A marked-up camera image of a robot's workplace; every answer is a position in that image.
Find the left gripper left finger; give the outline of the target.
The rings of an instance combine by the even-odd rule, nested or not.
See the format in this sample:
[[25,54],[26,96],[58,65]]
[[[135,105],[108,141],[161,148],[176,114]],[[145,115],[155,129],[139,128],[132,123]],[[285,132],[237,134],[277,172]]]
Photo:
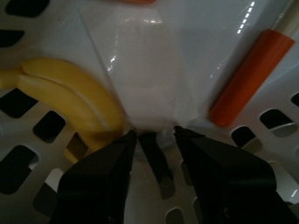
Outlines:
[[124,224],[135,148],[131,130],[66,170],[49,224]]

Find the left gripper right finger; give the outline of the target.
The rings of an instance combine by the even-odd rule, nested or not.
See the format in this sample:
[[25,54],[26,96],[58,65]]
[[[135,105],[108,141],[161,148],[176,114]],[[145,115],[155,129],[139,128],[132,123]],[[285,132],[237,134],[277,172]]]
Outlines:
[[203,224],[299,224],[276,192],[272,167],[261,158],[180,126],[173,135]]

